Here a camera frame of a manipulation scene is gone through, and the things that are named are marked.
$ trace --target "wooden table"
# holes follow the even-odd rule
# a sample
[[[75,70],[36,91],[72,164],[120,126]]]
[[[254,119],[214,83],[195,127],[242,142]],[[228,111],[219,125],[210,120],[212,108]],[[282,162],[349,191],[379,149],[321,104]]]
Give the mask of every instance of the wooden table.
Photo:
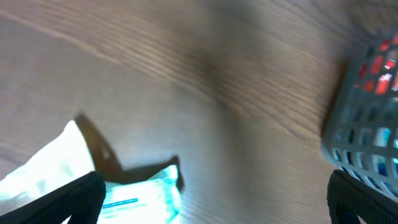
[[[182,223],[330,223],[320,130],[369,38],[317,2],[2,0],[0,177],[84,113],[123,170],[178,157]]]

